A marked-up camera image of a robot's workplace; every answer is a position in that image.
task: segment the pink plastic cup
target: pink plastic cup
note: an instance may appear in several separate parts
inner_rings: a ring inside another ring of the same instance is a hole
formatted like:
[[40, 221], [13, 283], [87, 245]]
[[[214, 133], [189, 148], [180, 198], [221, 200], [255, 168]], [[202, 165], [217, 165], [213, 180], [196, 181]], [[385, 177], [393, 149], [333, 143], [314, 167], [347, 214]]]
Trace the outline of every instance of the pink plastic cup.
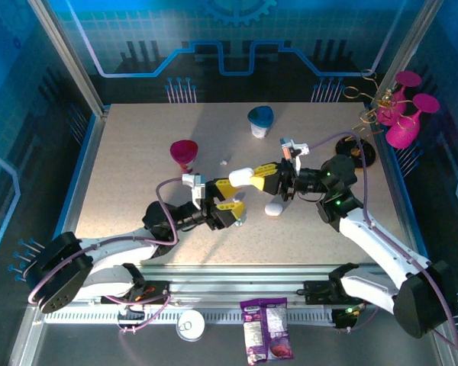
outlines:
[[193, 163], [197, 156], [198, 145], [195, 141], [180, 140], [176, 141], [169, 148], [169, 153], [184, 173], [190, 173], [193, 169]]

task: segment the white lid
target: white lid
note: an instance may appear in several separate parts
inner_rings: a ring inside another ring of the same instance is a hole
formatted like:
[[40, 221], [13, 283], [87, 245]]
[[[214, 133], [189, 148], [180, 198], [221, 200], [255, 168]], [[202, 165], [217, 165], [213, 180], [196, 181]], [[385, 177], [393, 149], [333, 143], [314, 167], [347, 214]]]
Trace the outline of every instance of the white lid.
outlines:
[[196, 310], [185, 311], [176, 324], [180, 335], [186, 339], [198, 339], [205, 329], [204, 317]]

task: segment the glass wall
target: glass wall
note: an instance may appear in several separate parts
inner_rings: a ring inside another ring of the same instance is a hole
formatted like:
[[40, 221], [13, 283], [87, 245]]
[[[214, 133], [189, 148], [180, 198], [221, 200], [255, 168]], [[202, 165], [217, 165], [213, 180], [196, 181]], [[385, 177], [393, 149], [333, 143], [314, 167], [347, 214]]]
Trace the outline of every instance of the glass wall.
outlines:
[[110, 104], [337, 101], [387, 70], [422, 0], [50, 4]]
[[0, 2], [0, 364], [26, 305], [19, 241], [52, 239], [89, 117], [27, 2]]
[[421, 119], [417, 143], [398, 150], [398, 162], [428, 255], [453, 267], [458, 292], [458, 0], [443, 3], [408, 69], [441, 109]]

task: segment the cable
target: cable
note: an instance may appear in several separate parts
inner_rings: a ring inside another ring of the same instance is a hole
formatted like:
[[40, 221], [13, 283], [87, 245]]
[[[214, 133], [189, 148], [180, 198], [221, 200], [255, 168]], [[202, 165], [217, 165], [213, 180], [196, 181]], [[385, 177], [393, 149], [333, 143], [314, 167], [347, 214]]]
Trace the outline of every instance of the cable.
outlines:
[[119, 299], [116, 299], [115, 297], [111, 297], [111, 296], [105, 296], [105, 297], [108, 298], [111, 301], [114, 301], [114, 302], [117, 302], [117, 303], [120, 303], [120, 304], [125, 304], [125, 305], [141, 305], [142, 303], [150, 303], [150, 302], [153, 302], [155, 300], [159, 300], [160, 298], [162, 299], [162, 298], [166, 297], [166, 301], [161, 306], [161, 308], [159, 308], [158, 311], [156, 311], [153, 314], [152, 317], [150, 317], [147, 321], [145, 321], [144, 323], [140, 324], [139, 326], [132, 326], [131, 328], [127, 328], [127, 327], [126, 328], [122, 328], [118, 324], [119, 328], [121, 328], [124, 332], [132, 332], [132, 333], [135, 333], [138, 330], [141, 330], [142, 328], [148, 326], [148, 324], [153, 322], [163, 312], [163, 310], [166, 309], [166, 307], [168, 306], [169, 301], [171, 300], [171, 296], [168, 295], [168, 294], [155, 296], [155, 297], [152, 297], [151, 299], [147, 299], [147, 300], [144, 300], [144, 301], [138, 301], [136, 303], [129, 303], [129, 302], [120, 301]]
[[380, 310], [380, 308], [376, 307], [375, 311], [372, 313], [372, 315], [369, 316], [369, 318], [367, 320], [365, 320], [363, 323], [359, 324], [358, 326], [354, 326], [353, 328], [350, 329], [350, 331], [351, 332], [355, 332], [355, 331], [360, 330], [361, 328], [363, 328], [366, 324], [371, 322], [373, 320], [373, 318], [375, 318], [376, 314], [379, 313], [379, 310]]
[[[361, 159], [362, 159], [362, 161], [365, 162], [366, 160], [365, 160], [365, 152], [363, 150], [363, 145], [362, 145], [362, 143], [360, 141], [360, 138], [353, 131], [344, 131], [344, 132], [335, 133], [334, 135], [328, 137], [327, 139], [324, 139], [319, 143], [316, 143], [316, 144], [314, 144], [312, 146], [309, 146], [309, 151], [312, 150], [312, 149], [315, 149], [316, 147], [319, 147], [320, 145], [323, 145], [323, 144], [327, 143], [328, 141], [331, 141], [331, 140], [335, 139], [336, 137], [342, 136], [342, 135], [346, 135], [346, 136], [351, 135], [351, 136], [354, 137], [358, 147], [360, 148]], [[433, 331], [437, 336], [439, 336], [441, 339], [443, 339], [448, 345], [458, 349], [458, 331], [456, 330], [456, 324], [455, 324], [455, 321], [454, 321], [454, 318], [453, 318], [453, 314], [451, 313], [450, 307], [448, 306], [448, 304], [446, 302], [446, 299], [443, 296], [443, 293], [441, 292], [440, 288], [437, 286], [437, 284], [434, 281], [434, 279], [429, 275], [429, 273], [427, 273], [426, 269], [424, 267], [422, 267], [418, 263], [418, 261], [416, 261], [414, 258], [412, 258], [411, 255], [409, 255], [404, 249], [402, 249], [400, 246], [398, 246], [392, 239], [390, 239], [379, 228], [377, 228], [372, 223], [371, 219], [369, 218], [368, 209], [367, 209], [367, 207], [368, 207], [368, 175], [367, 175], [367, 172], [366, 172], [366, 164], [363, 164], [363, 185], [364, 185], [364, 189], [363, 189], [364, 190], [364, 193], [363, 193], [363, 216], [365, 217], [366, 224], [368, 225], [368, 227], [373, 232], [375, 232], [380, 238], [385, 240], [398, 253], [403, 255], [410, 263], [412, 263], [412, 265], [420, 273], [422, 273], [426, 277], [427, 281], [429, 282], [429, 284], [433, 288], [434, 293], [436, 294], [438, 300], [440, 301], [441, 306], [443, 307], [444, 313], [446, 314], [446, 317], [447, 317], [447, 322], [450, 325], [451, 333], [453, 334], [454, 342], [451, 342], [444, 335], [440, 334], [436, 329], [434, 329]]]
[[300, 195], [300, 192], [297, 192], [297, 196], [298, 196], [298, 198], [300, 198], [301, 200], [303, 200], [303, 201], [305, 201], [305, 202], [310, 202], [310, 203], [312, 203], [312, 204], [315, 204], [315, 203], [319, 202], [319, 201], [322, 199], [322, 197], [324, 196], [324, 193], [321, 193], [321, 196], [320, 196], [317, 200], [308, 200], [308, 199], [306, 199], [306, 198], [303, 198], [303, 197]]
[[196, 228], [197, 226], [198, 226], [198, 225], [194, 225], [194, 226], [189, 227], [188, 229], [181, 229], [180, 231], [181, 231], [182, 233], [187, 233], [188, 231], [194, 230], [194, 228]]
[[162, 246], [174, 246], [178, 243], [179, 241], [179, 238], [178, 238], [178, 233], [176, 232], [176, 226], [175, 226], [175, 222], [173, 221], [173, 218], [171, 217], [171, 214], [169, 213], [168, 211], [168, 207], [166, 206], [166, 204], [164, 203], [162, 197], [161, 197], [161, 194], [160, 194], [160, 189], [162, 186], [164, 185], [167, 185], [171, 182], [174, 182], [174, 181], [181, 181], [182, 179], [181, 178], [172, 178], [172, 179], [168, 179], [167, 181], [163, 181], [161, 183], [158, 184], [158, 186], [156, 187], [156, 196], [158, 198], [158, 201], [160, 202], [160, 206], [161, 208], [163, 209], [163, 212], [164, 214], [166, 215], [166, 218], [168, 219], [168, 222], [169, 222], [169, 226], [171, 228], [171, 230], [173, 231], [173, 240], [171, 242], [164, 242], [162, 240], [155, 240], [153, 238], [148, 238], [148, 237], [144, 237], [144, 236], [118, 236], [118, 237], [115, 237], [115, 238], [110, 238], [110, 239], [106, 239], [106, 240], [103, 240], [99, 243], [96, 243], [96, 244], [93, 244], [87, 248], [84, 248], [74, 254], [72, 254], [70, 257], [64, 259], [63, 261], [61, 261], [61, 263], [59, 263], [56, 267], [54, 267], [49, 273], [47, 273], [38, 283], [37, 285], [32, 289], [32, 291], [29, 293], [29, 296], [27, 298], [27, 300], [29, 301], [29, 303], [38, 303], [40, 300], [38, 301], [34, 301], [34, 297], [36, 296], [37, 292], [60, 270], [62, 269], [64, 266], [68, 265], [73, 259], [75, 258], [78, 258], [79, 256], [87, 253], [87, 252], [90, 252], [92, 250], [96, 250], [98, 248], [100, 248], [101, 246], [105, 246], [107, 244], [110, 244], [112, 242], [120, 242], [120, 241], [123, 241], [123, 240], [133, 240], [133, 241], [145, 241], [145, 242], [150, 242], [150, 243], [153, 243], [153, 244], [159, 244], [159, 245], [162, 245]]

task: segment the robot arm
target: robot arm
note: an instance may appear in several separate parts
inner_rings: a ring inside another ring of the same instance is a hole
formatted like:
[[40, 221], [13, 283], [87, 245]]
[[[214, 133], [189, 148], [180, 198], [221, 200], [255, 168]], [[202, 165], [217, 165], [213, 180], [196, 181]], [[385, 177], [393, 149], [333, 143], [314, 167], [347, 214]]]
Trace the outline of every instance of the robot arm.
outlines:
[[[374, 303], [393, 314], [408, 334], [420, 338], [443, 323], [446, 316], [424, 274], [414, 266], [418, 263], [434, 279], [452, 312], [458, 311], [450, 267], [444, 262], [429, 262], [369, 215], [366, 217], [363, 204], [350, 190], [357, 181], [350, 158], [336, 155], [320, 169], [302, 168], [300, 156], [309, 153], [308, 146], [290, 139], [282, 139], [281, 144], [284, 155], [281, 162], [241, 169], [229, 174], [229, 179], [206, 182], [200, 175], [183, 175], [183, 183], [192, 189], [192, 201], [180, 207], [167, 204], [176, 230], [203, 223], [212, 230], [221, 230], [241, 221], [245, 212], [242, 202], [216, 204], [214, 200], [225, 201], [243, 186], [252, 185], [268, 194], [281, 195], [284, 201], [293, 199], [297, 193], [322, 193], [324, 198], [317, 202], [321, 219], [360, 246], [389, 276], [379, 277], [350, 263], [343, 265], [329, 274], [333, 303], [351, 297]], [[147, 208], [143, 222], [144, 227], [111, 238], [78, 240], [72, 233], [55, 238], [24, 271], [31, 289], [72, 253], [105, 240], [109, 244], [89, 255], [78, 256], [58, 271], [34, 297], [41, 311], [56, 311], [79, 298], [114, 295], [133, 299], [144, 294], [146, 285], [137, 265], [171, 249], [145, 239], [153, 237], [169, 242], [173, 240], [173, 232], [159, 202]], [[389, 241], [377, 234], [377, 230]], [[397, 248], [409, 257], [401, 255]]]
[[350, 190], [357, 181], [351, 159], [337, 155], [319, 170], [302, 169], [299, 156], [306, 155], [308, 147], [288, 139], [281, 140], [281, 144], [284, 159], [254, 169], [254, 174], [242, 185], [279, 194], [284, 201], [293, 199], [296, 193], [325, 194], [317, 202], [321, 219], [361, 247], [389, 276], [370, 274], [349, 263], [329, 275], [330, 298], [340, 301], [358, 297], [374, 303], [393, 314], [408, 334], [420, 338], [443, 323], [446, 314], [431, 284], [415, 266], [418, 264], [434, 279], [452, 313], [457, 313], [451, 268], [442, 261], [431, 263], [400, 242], [369, 214], [366, 217], [363, 204]]
[[[176, 230], [207, 224], [221, 230], [242, 220], [243, 202], [216, 204], [237, 192], [227, 179], [205, 182], [200, 175], [183, 175], [184, 185], [192, 189], [192, 201], [179, 207], [165, 204]], [[100, 239], [77, 239], [73, 233], [62, 233], [48, 244], [24, 270], [24, 279], [34, 289], [65, 258], [89, 250], [64, 265], [34, 296], [43, 313], [62, 309], [74, 300], [115, 296], [126, 300], [144, 293], [143, 276], [137, 269], [146, 260], [165, 255], [173, 246], [152, 243], [172, 242], [173, 231], [160, 202], [147, 208], [144, 227], [130, 233]]]

